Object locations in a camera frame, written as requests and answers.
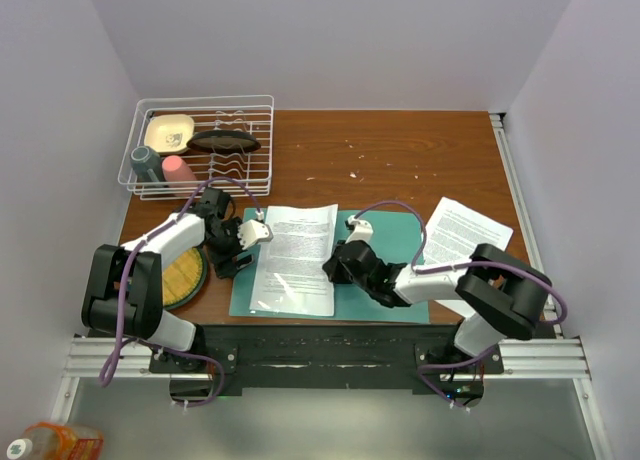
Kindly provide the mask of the printed white paper sheet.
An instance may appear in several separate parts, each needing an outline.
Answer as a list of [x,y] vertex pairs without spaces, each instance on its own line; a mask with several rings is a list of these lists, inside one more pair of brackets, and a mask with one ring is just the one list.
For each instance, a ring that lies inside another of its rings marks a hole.
[[334,245],[338,206],[272,206],[273,239],[260,247],[250,310],[303,317],[334,315],[334,286],[323,271]]

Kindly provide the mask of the teal paper folder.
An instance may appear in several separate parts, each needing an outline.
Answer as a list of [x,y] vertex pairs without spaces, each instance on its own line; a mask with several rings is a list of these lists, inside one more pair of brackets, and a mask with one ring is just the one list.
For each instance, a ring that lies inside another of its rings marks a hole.
[[[369,211],[364,215],[374,229],[371,247],[376,255],[389,263],[409,262],[421,241],[418,220],[409,213]],[[309,319],[320,316],[257,310],[251,301],[256,266],[246,267],[233,280],[229,315],[232,317],[264,317],[278,319]],[[354,285],[338,285],[334,290],[334,314],[329,321],[363,321],[418,323],[429,322],[429,308],[425,303],[412,307],[386,308],[371,299]]]

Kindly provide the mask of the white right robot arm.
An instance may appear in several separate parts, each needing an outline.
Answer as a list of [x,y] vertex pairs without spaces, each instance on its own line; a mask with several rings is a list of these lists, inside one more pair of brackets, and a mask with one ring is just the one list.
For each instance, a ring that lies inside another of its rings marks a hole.
[[418,267],[386,263],[363,240],[340,242],[323,265],[328,280],[351,284],[387,308],[427,301],[463,301],[473,313],[445,349],[448,366],[469,372],[503,339],[530,340],[550,296],[551,280],[491,245],[479,244],[466,262]]

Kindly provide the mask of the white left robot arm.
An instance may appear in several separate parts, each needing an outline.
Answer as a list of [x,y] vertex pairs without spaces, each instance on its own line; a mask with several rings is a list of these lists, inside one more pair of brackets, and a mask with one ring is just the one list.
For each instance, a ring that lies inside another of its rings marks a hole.
[[197,326],[163,306],[162,274],[183,253],[205,246],[221,279],[234,278],[253,262],[248,250],[272,239],[265,215],[249,220],[230,216],[234,204],[226,192],[207,187],[151,232],[120,246],[104,244],[94,253],[81,310],[84,326],[118,339],[132,337],[166,350],[185,372],[200,370],[207,348]]

